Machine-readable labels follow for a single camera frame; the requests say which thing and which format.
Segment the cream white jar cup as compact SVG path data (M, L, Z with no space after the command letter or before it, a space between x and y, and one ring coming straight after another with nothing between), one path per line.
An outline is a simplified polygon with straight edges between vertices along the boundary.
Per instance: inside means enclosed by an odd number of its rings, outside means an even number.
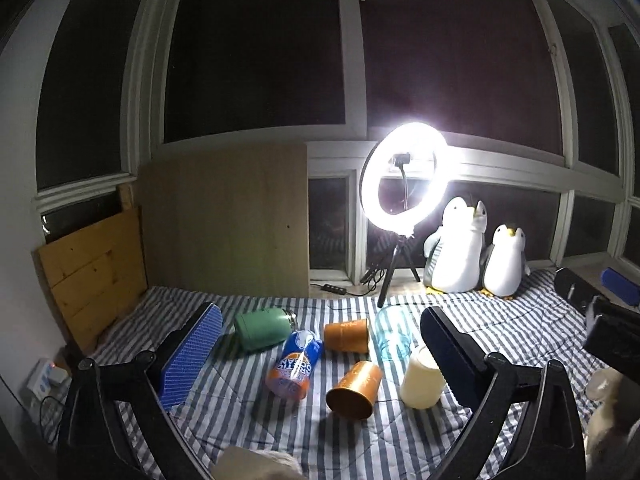
M425 344L416 347L400 385L401 401L409 408L428 410L438 403L445 386L446 380L431 351Z

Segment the orange paper cup near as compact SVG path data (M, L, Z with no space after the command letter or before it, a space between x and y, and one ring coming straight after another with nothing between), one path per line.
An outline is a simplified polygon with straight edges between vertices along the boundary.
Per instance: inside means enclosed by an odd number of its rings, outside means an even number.
M366 420L373 413L382 377L375 363L359 361L326 394L326 405L338 416Z

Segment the orange paper cup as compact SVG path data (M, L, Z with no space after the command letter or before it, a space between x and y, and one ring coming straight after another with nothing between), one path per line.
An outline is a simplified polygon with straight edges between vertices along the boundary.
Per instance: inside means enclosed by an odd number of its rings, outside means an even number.
M330 351L366 354L369 350L369 323L365 318L358 318L326 324L323 341Z
M366 420L373 413L382 377L375 363L359 361L326 394L326 405L338 416Z

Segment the orange paper cup far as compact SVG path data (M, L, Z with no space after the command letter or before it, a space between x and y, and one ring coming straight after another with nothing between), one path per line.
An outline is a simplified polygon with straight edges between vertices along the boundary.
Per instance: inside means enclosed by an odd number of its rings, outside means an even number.
M369 323L365 318L358 318L326 324L323 341L330 351L366 354L369 350Z

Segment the green steel thermos bottle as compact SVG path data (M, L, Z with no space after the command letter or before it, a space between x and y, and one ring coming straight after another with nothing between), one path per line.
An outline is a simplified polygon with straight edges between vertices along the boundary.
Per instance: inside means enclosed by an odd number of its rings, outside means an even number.
M296 315L281 308L241 313L234 318L236 336L246 352L280 344L296 330L296 326Z

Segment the small white penguin plush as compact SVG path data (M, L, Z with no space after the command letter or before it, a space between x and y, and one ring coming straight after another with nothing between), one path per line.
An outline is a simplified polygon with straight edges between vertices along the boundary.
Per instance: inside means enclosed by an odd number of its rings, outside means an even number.
M526 236L522 228L500 224L484 255L482 288L491 297L510 299L520 288L524 275L530 274L525 257Z

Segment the blue orange drink can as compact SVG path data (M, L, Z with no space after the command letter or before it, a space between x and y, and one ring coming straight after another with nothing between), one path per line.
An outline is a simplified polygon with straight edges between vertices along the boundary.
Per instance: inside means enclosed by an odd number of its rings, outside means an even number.
M322 351L323 342L316 333L294 330L285 341L280 359L266 377L267 388L285 400L305 399Z

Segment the large white penguin plush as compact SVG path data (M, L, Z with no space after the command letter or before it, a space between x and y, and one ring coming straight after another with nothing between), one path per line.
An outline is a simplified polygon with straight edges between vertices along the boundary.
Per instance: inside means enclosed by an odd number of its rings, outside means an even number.
M481 200L469 205L456 196L448 202L442 224L423 244L423 284L431 294L470 292L477 286L487 221Z

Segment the wooden pine headboard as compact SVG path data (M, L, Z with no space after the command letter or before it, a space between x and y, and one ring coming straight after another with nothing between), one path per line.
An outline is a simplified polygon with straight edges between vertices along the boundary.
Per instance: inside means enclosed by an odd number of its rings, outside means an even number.
M85 353L148 289L134 188L125 183L118 192L122 212L37 249L70 340Z

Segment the black tripod stand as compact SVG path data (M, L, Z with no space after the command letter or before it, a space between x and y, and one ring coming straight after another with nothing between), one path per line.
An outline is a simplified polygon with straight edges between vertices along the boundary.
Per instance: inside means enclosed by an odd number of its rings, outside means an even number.
M390 283L401 260L407 263L413 279L419 283L421 281L420 275L411 257L410 237L402 235L396 236L395 246L390 254L383 254L375 263L367 267L366 272L360 278L359 284L367 285L372 292L378 287L378 282L382 282L382 287L378 294L378 307L380 309L385 306Z

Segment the pale wooden board panel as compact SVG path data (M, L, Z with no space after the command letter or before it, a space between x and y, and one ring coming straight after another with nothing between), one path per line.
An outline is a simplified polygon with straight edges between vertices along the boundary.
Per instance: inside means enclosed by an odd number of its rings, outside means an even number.
M306 144L254 144L157 159L137 200L153 285L216 295L305 297Z

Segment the black power strip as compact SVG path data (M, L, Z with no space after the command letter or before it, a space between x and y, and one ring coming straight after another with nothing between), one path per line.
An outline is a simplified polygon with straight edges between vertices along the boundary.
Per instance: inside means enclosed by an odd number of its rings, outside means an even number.
M329 292L330 294L345 296L347 294L347 290L345 287L331 285L331 284L323 284L320 289L322 292Z

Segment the white wall power strip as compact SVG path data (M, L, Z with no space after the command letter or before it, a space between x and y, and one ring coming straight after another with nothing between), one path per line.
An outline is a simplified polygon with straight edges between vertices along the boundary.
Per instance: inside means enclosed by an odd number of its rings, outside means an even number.
M41 358L30 374L26 388L37 401L42 401L52 388L62 385L68 378L68 371L55 362Z

